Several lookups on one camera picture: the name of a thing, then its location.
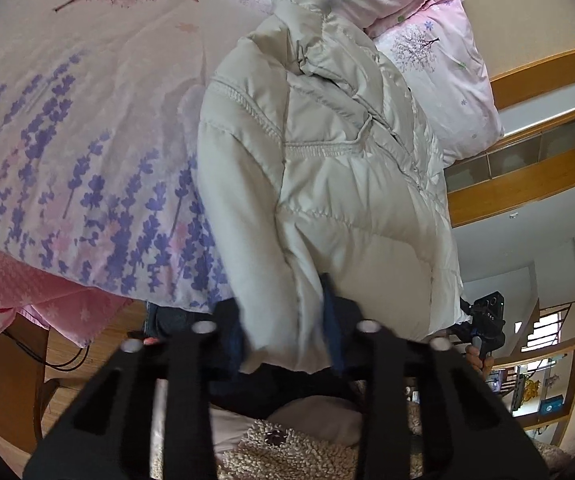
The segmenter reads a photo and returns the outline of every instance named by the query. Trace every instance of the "white puffer jacket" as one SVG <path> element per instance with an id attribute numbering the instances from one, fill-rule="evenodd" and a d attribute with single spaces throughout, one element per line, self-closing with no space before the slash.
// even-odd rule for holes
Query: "white puffer jacket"
<path id="1" fill-rule="evenodd" d="M 455 322 L 462 284 L 442 153 L 401 73 L 326 0 L 273 8 L 208 86 L 199 188 L 247 367 L 314 372 L 320 273 L 410 339 Z"/>

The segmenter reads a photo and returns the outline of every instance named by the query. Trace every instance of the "black cable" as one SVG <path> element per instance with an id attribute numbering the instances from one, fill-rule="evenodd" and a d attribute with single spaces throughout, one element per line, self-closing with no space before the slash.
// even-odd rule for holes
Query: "black cable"
<path id="1" fill-rule="evenodd" d="M 32 350 L 25 343 L 19 341 L 17 338 L 15 338 L 15 336 L 10 334 L 7 330 L 4 330 L 3 334 L 8 336 L 8 338 L 12 339 L 21 350 L 23 350 L 27 355 L 29 355 L 29 357 L 34 359 L 37 363 L 40 363 L 44 366 L 47 366 L 47 367 L 52 368 L 53 370 L 57 370 L 59 372 L 73 372 L 76 369 L 80 368 L 83 365 L 83 363 L 85 363 L 85 360 L 87 359 L 87 356 L 90 352 L 90 347 L 89 346 L 85 347 L 85 354 L 84 354 L 84 357 L 81 360 L 81 362 L 79 362 L 78 364 L 74 365 L 71 368 L 65 368 L 66 366 L 71 365 L 74 361 L 76 361 L 76 359 L 81 355 L 81 352 L 84 350 L 83 348 L 80 348 L 79 351 L 76 353 L 76 355 L 72 359 L 70 359 L 68 362 L 63 363 L 63 364 L 59 364 L 59 365 L 54 365 L 54 364 L 51 364 L 51 363 L 47 362 L 46 360 L 42 359 L 40 356 L 38 356 L 36 354 L 36 352 L 34 350 Z"/>

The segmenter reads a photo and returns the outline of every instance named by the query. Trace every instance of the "window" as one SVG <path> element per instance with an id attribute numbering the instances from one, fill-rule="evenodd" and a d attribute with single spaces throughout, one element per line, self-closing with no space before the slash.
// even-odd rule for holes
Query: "window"
<path id="1" fill-rule="evenodd" d="M 553 314 L 542 316 L 534 323 L 534 333 L 527 336 L 527 345 L 524 346 L 521 351 L 527 352 L 529 350 L 556 345 L 560 341 L 561 326 L 568 311 L 569 307 L 554 312 Z"/>
<path id="2" fill-rule="evenodd" d="M 534 361 L 532 363 L 528 363 L 527 364 L 527 370 L 529 372 L 533 372 L 535 370 L 540 370 L 542 368 L 547 368 L 548 365 L 550 364 L 550 360 L 549 359 L 542 359 L 540 361 Z"/>

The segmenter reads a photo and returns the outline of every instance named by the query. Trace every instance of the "black metal frame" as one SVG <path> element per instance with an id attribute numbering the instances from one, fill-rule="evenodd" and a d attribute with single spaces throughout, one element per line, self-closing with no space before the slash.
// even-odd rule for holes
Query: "black metal frame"
<path id="1" fill-rule="evenodd" d="M 330 304 L 324 323 L 336 328 L 337 337 L 328 339 L 330 354 L 340 356 L 335 368 L 367 381 L 357 480 L 409 478 L 404 392 L 411 376 L 422 399 L 424 479 L 547 478 L 523 430 L 455 350 L 406 341 L 379 325 L 362 332 L 354 302 Z M 117 351 L 39 444 L 24 479 L 149 479 L 154 389 L 167 378 L 164 478 L 215 480 L 207 383 L 231 376 L 243 355 L 229 351 L 240 329 L 236 304 L 220 303 L 213 319 L 215 332 L 187 329 L 166 345 Z M 490 450 L 512 460 L 494 460 Z"/>

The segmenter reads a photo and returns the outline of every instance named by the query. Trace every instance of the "pink blanket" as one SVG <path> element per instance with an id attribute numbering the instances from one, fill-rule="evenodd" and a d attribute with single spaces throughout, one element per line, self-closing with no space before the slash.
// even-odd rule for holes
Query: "pink blanket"
<path id="1" fill-rule="evenodd" d="M 19 312 L 83 347 L 131 301 L 34 269 L 0 251 L 0 333 Z"/>

